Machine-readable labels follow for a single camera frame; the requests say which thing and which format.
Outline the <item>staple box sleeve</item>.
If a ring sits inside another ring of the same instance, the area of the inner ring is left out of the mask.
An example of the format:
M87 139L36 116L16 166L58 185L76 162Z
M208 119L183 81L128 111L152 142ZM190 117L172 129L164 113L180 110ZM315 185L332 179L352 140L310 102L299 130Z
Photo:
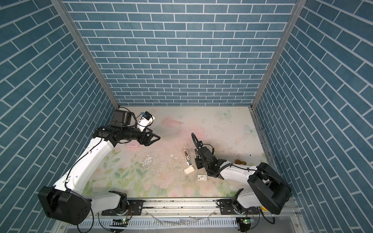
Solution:
M207 180L207 175L206 174L198 174L197 175L197 180L206 181Z

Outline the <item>staple box tray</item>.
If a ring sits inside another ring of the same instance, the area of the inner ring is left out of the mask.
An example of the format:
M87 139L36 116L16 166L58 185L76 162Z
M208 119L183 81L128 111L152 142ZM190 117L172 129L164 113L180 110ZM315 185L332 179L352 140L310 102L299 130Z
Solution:
M195 171L195 168L193 166L188 166L186 169L184 169L184 174L188 175Z

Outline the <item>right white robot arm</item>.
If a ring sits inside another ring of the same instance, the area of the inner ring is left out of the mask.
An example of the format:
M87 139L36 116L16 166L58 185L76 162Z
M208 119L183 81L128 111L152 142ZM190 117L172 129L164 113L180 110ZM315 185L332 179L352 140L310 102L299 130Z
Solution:
M236 213L243 214L251 207L264 207L273 214L280 214L291 196L289 184L268 164L246 166L217 159L205 146L195 149L196 165L207 175L222 180L233 180L250 186L241 188L228 203Z

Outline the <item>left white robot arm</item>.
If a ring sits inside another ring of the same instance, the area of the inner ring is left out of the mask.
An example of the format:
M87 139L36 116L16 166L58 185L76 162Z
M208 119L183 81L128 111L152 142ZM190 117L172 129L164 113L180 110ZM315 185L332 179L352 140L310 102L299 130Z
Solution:
M95 130L89 145L72 167L54 185L42 187L38 198L47 217L79 225L88 215L97 212L110 211L119 216L129 212L125 193L110 191L105 196L90 198L83 196L83 192L96 167L117 144L137 141L149 146L160 140L160 136L149 129L154 116L147 111L140 116L137 119L127 108L116 109L109 125Z

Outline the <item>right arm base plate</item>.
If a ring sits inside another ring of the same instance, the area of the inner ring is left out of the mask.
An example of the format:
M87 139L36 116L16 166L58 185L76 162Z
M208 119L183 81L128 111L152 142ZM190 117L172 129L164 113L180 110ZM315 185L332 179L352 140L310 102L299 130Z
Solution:
M216 201L221 215L257 215L259 210L257 207L248 209L242 207L238 201L233 199L220 199Z

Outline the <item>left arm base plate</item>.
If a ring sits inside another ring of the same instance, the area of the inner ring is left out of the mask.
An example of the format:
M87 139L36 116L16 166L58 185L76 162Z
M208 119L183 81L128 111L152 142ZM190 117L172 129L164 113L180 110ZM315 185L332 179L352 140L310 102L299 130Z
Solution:
M118 207L111 210L102 211L102 216L140 216L143 209L144 200L127 200Z

